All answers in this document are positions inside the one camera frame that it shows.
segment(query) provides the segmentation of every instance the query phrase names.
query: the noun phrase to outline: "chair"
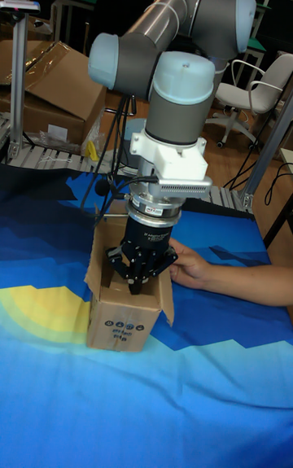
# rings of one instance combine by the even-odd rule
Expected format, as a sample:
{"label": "chair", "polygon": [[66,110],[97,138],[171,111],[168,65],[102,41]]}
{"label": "chair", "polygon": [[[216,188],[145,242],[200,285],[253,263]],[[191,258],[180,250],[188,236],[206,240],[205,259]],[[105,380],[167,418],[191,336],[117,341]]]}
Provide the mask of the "chair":
{"label": "chair", "polygon": [[216,113],[212,116],[212,119],[206,120],[208,124],[224,125],[226,127],[224,137],[217,143],[220,148],[226,143],[231,129],[244,133],[251,140],[251,145],[256,142],[254,135],[248,131],[247,123],[239,119],[241,111],[243,109],[251,110],[252,115],[269,112],[276,104],[282,89],[293,72],[293,54],[281,55],[266,72],[257,68],[262,75],[260,81],[251,81],[248,90],[242,90],[235,84],[234,65],[236,63],[257,68],[243,62],[241,59],[235,59],[231,65],[234,85],[221,83],[216,91],[216,98],[221,103],[233,108],[230,116]]}

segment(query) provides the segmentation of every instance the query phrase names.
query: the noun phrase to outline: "black wire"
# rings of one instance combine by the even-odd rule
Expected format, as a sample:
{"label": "black wire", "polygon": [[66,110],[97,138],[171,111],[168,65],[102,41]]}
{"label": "black wire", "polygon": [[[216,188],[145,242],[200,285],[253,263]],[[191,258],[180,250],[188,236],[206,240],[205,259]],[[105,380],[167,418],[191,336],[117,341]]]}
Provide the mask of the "black wire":
{"label": "black wire", "polygon": [[126,100],[126,105],[125,105],[125,112],[123,116],[123,122],[122,122],[122,130],[120,134],[120,145],[119,145],[119,150],[118,150],[118,155],[117,155],[117,163],[116,163],[116,169],[113,175],[113,180],[115,181],[117,179],[118,171],[119,171],[119,166],[120,166],[120,161],[124,149],[124,143],[125,143],[125,130],[126,130],[126,122],[127,122],[127,114],[129,110],[129,103],[130,103],[130,96]]}
{"label": "black wire", "polygon": [[[124,101],[123,101],[123,108],[125,107],[125,102],[126,102],[126,96],[123,96]],[[122,117],[122,112],[117,117],[116,123],[116,134],[115,134],[115,141],[114,141],[114,147],[113,147],[113,157],[112,157],[112,165],[111,165],[111,174],[114,173],[114,168],[115,168],[115,162],[116,162],[116,151],[117,151],[117,145],[118,145],[118,134],[120,134],[120,121]]]}
{"label": "black wire", "polygon": [[280,101],[282,101],[282,97],[283,97],[283,95],[284,95],[285,92],[286,92],[286,88],[287,88],[287,86],[288,86],[288,84],[289,84],[289,81],[291,80],[292,76],[293,76],[293,72],[290,74],[289,78],[287,79],[286,84],[285,84],[285,86],[284,86],[283,89],[282,89],[282,92],[280,93],[278,99],[276,100],[276,103],[273,105],[273,108],[269,111],[269,114],[268,114],[268,116],[267,116],[267,118],[266,118],[264,124],[263,124],[262,127],[260,128],[259,133],[256,135],[256,140],[254,141],[253,146],[251,147],[250,151],[248,152],[246,158],[244,159],[243,164],[241,165],[239,171],[237,172],[237,174],[235,175],[234,178],[232,178],[230,181],[226,182],[226,183],[223,185],[223,188],[226,188],[226,187],[232,182],[232,184],[231,184],[231,186],[230,186],[230,188],[229,188],[230,191],[232,191],[232,190],[234,190],[235,188],[237,188],[238,186],[242,185],[244,182],[246,182],[246,181],[248,180],[249,177],[247,177],[247,179],[246,179],[245,181],[242,181],[242,182],[240,182],[239,184],[235,184],[235,182],[237,181],[237,179],[238,179],[239,177],[241,177],[244,173],[248,172],[251,168],[253,168],[253,166],[256,165],[256,162],[254,162],[249,168],[247,168],[245,171],[243,171],[243,168],[244,168],[245,164],[247,163],[249,157],[251,156],[251,153],[252,153],[253,150],[255,149],[256,144],[259,142],[260,136],[261,136],[261,134],[263,133],[263,131],[264,131],[265,127],[267,126],[267,124],[269,123],[269,121],[270,121],[270,119],[271,119],[271,116],[272,116],[273,112],[275,111],[275,109],[276,109],[278,103],[279,103]]}
{"label": "black wire", "polygon": [[127,168],[127,166],[129,166],[129,158],[128,158],[128,155],[127,155],[127,151],[125,150],[124,143],[125,143],[125,141],[123,141],[123,151],[122,151],[122,153],[125,154],[126,164],[120,165],[119,169]]}
{"label": "black wire", "polygon": [[28,141],[28,144],[30,144],[33,147],[36,146],[32,139],[25,132],[23,132],[23,137]]}
{"label": "black wire", "polygon": [[102,207],[101,207],[101,211],[103,211],[103,209],[105,208],[106,204],[107,204],[107,198],[109,196],[109,192],[105,194],[104,196],[104,200],[103,200],[103,204],[102,204]]}
{"label": "black wire", "polygon": [[120,193],[120,191],[123,190],[123,188],[135,182],[138,183],[138,182],[157,182],[157,181],[158,181],[158,177],[156,175],[150,175],[150,176],[145,176],[145,177],[135,177],[135,178],[129,179],[128,181],[122,182],[122,184],[120,184],[116,188],[115,194],[111,196],[111,198],[107,201],[103,209],[101,209],[100,213],[98,215],[94,215],[94,217],[98,217],[94,226],[98,225],[98,223],[102,220],[103,216],[106,214],[107,210],[110,208],[113,200],[115,200],[117,194]]}
{"label": "black wire", "polygon": [[[252,164],[249,166],[249,168],[245,169],[243,172],[241,172],[241,173],[238,172],[238,177],[241,177],[242,175],[244,175],[244,173],[249,172],[249,170],[250,170],[251,168],[253,168],[253,166],[255,166],[255,165],[256,165],[256,162],[252,163]],[[225,183],[225,185],[223,186],[223,188],[226,188],[226,187],[227,187],[231,182],[233,182],[233,181],[234,181],[234,179],[231,178],[231,180],[230,180],[229,182],[226,182],[226,183]]]}
{"label": "black wire", "polygon": [[118,105],[116,114],[114,115],[112,124],[111,124],[111,126],[110,126],[110,129],[109,129],[109,132],[108,132],[108,135],[107,135],[107,140],[106,140],[106,142],[105,142],[105,144],[104,144],[104,148],[103,148],[102,154],[101,154],[101,156],[100,156],[100,158],[99,158],[97,167],[96,167],[96,169],[95,169],[95,171],[94,171],[94,174],[93,174],[93,176],[92,176],[92,179],[91,179],[91,181],[90,181],[90,183],[89,183],[89,185],[88,185],[88,187],[87,187],[87,190],[86,190],[86,192],[85,192],[85,194],[84,194],[84,197],[83,197],[83,199],[82,199],[82,201],[81,201],[81,211],[82,211],[85,215],[87,215],[87,216],[91,216],[91,214],[85,211],[85,201],[86,201],[86,199],[88,198],[89,193],[90,193],[90,190],[91,190],[92,187],[93,187],[94,181],[96,180],[96,178],[97,178],[97,176],[98,176],[98,171],[99,171],[99,169],[100,169],[100,167],[101,167],[101,164],[102,164],[102,162],[103,162],[103,158],[104,158],[104,156],[105,156],[105,154],[106,154],[107,147],[108,147],[108,145],[109,145],[110,138],[111,138],[111,135],[112,135],[112,131],[113,131],[113,129],[114,129],[115,123],[116,123],[116,121],[117,121],[119,115],[121,115],[121,112],[123,111],[122,109],[123,109],[123,106],[124,106],[124,105],[125,105],[125,96],[122,96],[122,98],[120,99],[120,102],[119,102],[119,105]]}
{"label": "black wire", "polygon": [[293,165],[292,162],[286,162],[284,164],[281,164],[281,166],[278,168],[278,171],[277,171],[277,175],[276,177],[273,179],[273,182],[270,186],[270,188],[268,189],[266,195],[265,195],[265,205],[266,206],[269,206],[270,203],[271,203],[271,200],[272,200],[272,196],[273,196],[273,188],[274,188],[274,185],[276,184],[277,180],[280,178],[280,177],[285,177],[286,175],[293,175],[293,173],[281,173],[280,175],[280,171],[281,169],[284,167],[284,166],[288,166],[288,165]]}

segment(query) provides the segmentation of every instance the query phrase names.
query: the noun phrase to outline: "yellow pattern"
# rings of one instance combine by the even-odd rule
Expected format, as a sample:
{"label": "yellow pattern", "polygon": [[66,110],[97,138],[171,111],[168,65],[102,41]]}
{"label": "yellow pattern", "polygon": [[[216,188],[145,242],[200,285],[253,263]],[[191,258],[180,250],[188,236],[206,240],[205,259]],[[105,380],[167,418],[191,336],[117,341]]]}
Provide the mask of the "yellow pattern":
{"label": "yellow pattern", "polygon": [[0,302],[9,316],[31,334],[60,343],[85,342],[90,302],[84,302],[65,286],[1,289]]}

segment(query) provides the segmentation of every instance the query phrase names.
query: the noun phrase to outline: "cardboard box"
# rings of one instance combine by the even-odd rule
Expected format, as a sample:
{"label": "cardboard box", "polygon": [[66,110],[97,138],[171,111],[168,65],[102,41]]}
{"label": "cardboard box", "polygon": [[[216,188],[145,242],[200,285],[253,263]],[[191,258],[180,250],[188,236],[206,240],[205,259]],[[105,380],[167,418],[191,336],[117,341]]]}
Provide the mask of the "cardboard box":
{"label": "cardboard box", "polygon": [[[13,27],[7,21],[0,25],[0,39],[12,39]],[[50,21],[34,16],[28,17],[28,41],[53,41],[53,32]]]}
{"label": "cardboard box", "polygon": [[[0,112],[10,111],[12,42],[0,43]],[[28,42],[24,131],[60,132],[81,145],[104,108],[106,88],[88,75],[88,58],[63,43]]]}
{"label": "cardboard box", "polygon": [[91,292],[87,345],[113,351],[142,350],[160,312],[170,325],[174,320],[169,271],[150,278],[140,295],[131,295],[128,284],[110,266],[105,249],[119,245],[125,219],[101,221],[94,232],[90,265],[85,277]]}

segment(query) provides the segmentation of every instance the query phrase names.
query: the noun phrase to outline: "blue tablecloth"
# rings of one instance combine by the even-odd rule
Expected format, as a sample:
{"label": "blue tablecloth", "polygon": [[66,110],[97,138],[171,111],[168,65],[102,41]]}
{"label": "blue tablecloth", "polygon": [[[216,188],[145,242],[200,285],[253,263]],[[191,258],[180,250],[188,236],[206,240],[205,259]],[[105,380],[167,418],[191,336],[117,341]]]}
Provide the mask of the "blue tablecloth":
{"label": "blue tablecloth", "polygon": [[[174,325],[162,313],[142,352],[85,346],[89,179],[0,165],[0,467],[291,468],[284,308],[173,285]],[[268,263],[256,222],[221,213],[184,211],[173,236]]]}

